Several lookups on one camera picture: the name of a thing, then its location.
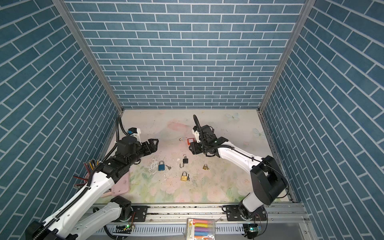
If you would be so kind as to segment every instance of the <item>floral tablecloth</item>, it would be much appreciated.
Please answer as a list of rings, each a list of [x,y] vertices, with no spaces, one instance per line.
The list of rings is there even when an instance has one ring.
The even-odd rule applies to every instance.
[[[179,141],[193,137],[193,114],[202,126],[215,128],[217,137],[258,156],[272,155],[256,110],[126,110],[122,117],[125,128],[140,128],[142,141],[158,138],[159,146],[156,153],[130,168],[130,191],[123,197],[133,203],[238,202],[252,191],[249,172],[219,157],[192,155],[187,143]],[[189,163],[180,168],[184,154]],[[165,171],[158,171],[159,161],[165,162]],[[209,170],[203,170],[204,164]],[[180,180],[183,171],[190,181]]]

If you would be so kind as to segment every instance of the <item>small gold padlock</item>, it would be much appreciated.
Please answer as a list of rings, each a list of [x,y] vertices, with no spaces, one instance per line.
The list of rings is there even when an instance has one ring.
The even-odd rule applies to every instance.
[[[182,174],[181,174],[181,179],[180,179],[181,181],[184,181],[184,182],[186,182],[187,181],[187,172],[183,172]]]

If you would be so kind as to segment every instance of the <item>blue brick wall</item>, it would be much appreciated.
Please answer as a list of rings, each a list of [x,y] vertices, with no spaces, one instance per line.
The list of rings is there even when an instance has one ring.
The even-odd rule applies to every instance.
[[[0,1],[0,239],[74,193],[116,109],[50,0]]]
[[[125,108],[257,108],[304,0],[66,1]]]
[[[384,2],[317,0],[265,109],[322,239],[384,239]]]

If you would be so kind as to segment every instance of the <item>table surface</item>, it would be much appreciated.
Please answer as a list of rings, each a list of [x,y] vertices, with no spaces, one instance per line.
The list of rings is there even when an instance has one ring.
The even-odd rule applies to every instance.
[[[239,120],[233,117],[236,113]],[[252,191],[249,172],[216,156],[192,155],[187,142],[179,141],[181,137],[194,137],[193,114],[202,126],[213,127],[216,137],[225,137],[254,155],[272,156],[256,110],[125,110],[124,128],[140,128],[142,142],[155,138],[159,139],[159,146],[156,153],[143,157],[140,164],[130,168],[131,189],[123,197],[132,203],[238,202]],[[184,154],[189,163],[180,168]],[[158,171],[159,161],[165,162],[165,171]],[[203,170],[204,164],[209,170]],[[190,181],[180,180],[183,171],[189,174]],[[111,198],[99,198],[96,203],[108,203]],[[288,198],[276,201],[288,201]]]

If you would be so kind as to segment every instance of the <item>tiled wall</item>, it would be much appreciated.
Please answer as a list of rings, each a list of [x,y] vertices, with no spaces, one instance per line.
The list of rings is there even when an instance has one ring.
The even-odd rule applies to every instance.
[[[98,157],[114,117],[52,2],[0,1],[0,239],[75,193],[72,175]]]
[[[66,3],[125,108],[255,109],[304,1]]]
[[[384,239],[384,2],[317,0],[265,110],[322,239]]]

